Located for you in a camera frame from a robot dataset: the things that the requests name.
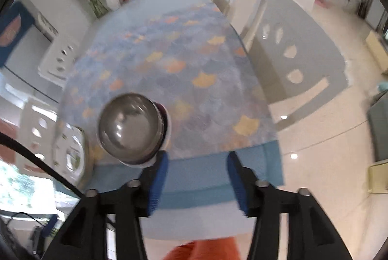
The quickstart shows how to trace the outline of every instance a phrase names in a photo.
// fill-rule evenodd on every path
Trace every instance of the blue gripper pad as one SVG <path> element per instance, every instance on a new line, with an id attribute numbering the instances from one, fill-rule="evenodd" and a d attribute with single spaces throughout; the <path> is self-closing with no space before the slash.
<path id="1" fill-rule="evenodd" d="M 167 153 L 163 152 L 161 156 L 158 171 L 155 174 L 154 180 L 150 186 L 148 193 L 147 213 L 150 216 L 158 206 L 160 195 L 162 194 L 164 181 L 167 176 L 168 157 Z"/>
<path id="2" fill-rule="evenodd" d="M 242 165 L 235 152 L 230 152 L 226 159 L 226 166 L 228 168 L 229 179 L 232 184 L 234 195 L 240 206 L 240 210 L 248 215 L 248 198 L 247 192 L 244 187 L 244 183 L 241 179 L 239 171 L 241 171 Z"/>

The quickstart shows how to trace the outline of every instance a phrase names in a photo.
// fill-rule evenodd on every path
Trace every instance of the bowl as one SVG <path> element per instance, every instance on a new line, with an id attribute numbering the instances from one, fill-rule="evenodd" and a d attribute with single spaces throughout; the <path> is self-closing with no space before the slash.
<path id="1" fill-rule="evenodd" d="M 115 97 L 103 108 L 97 126 L 101 147 L 127 165 L 149 161 L 164 137 L 163 117 L 151 100 L 137 93 Z"/>

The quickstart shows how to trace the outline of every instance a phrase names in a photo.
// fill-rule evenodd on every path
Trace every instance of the white vase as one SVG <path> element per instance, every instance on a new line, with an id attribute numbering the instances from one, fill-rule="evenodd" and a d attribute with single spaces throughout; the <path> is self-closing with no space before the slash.
<path id="1" fill-rule="evenodd" d="M 120 0 L 105 0 L 107 7 L 112 11 L 117 10 L 120 7 Z"/>

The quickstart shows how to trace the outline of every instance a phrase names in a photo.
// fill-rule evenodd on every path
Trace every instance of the gray chair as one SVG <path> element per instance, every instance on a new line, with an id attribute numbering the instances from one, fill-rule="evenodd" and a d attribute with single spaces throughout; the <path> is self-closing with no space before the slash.
<path id="1" fill-rule="evenodd" d="M 348 87 L 345 59 L 325 31 L 293 0 L 257 0 L 255 10 L 241 37 L 269 104 L 302 94 L 323 78 L 329 83 L 278 122 L 277 129 L 282 130 Z"/>

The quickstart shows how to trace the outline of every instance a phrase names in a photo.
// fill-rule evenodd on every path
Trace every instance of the bowl rim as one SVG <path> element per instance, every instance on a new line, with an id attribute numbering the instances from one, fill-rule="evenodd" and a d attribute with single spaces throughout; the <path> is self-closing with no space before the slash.
<path id="1" fill-rule="evenodd" d="M 158 116 L 158 129 L 157 129 L 157 132 L 156 132 L 154 139 L 152 140 L 152 143 L 150 143 L 150 145 L 141 153 L 141 156 L 139 156 L 139 159 L 134 159 L 134 160 L 128 160 L 128 157 L 126 155 L 123 155 L 123 154 L 121 154 L 121 155 L 111 154 L 110 151 L 105 147 L 104 143 L 102 142 L 101 135 L 100 135 L 101 118 L 102 118 L 102 115 L 104 114 L 104 112 L 106 111 L 107 107 L 109 105 L 111 105 L 114 101 L 119 100 L 123 97 L 127 97 L 127 96 L 136 96 L 136 97 L 140 97 L 142 99 L 149 101 L 152 104 L 152 106 L 155 109 L 156 114 Z M 123 93 L 123 94 L 120 94 L 120 95 L 113 97 L 110 101 L 108 101 L 104 105 L 104 107 L 102 108 L 102 110 L 98 116 L 96 131 L 97 131 L 96 133 L 97 133 L 98 144 L 104 151 L 106 151 L 106 153 L 108 153 L 112 157 L 118 159 L 123 164 L 140 165 L 140 164 L 144 164 L 145 162 L 149 161 L 152 157 L 155 156 L 156 152 L 160 149 L 162 142 L 163 142 L 163 137 L 164 137 L 164 120 L 163 120 L 163 117 L 160 113 L 159 108 L 151 99 L 149 99 L 148 97 L 146 97 L 142 94 L 136 93 L 136 92 L 127 92 L 127 93 Z"/>

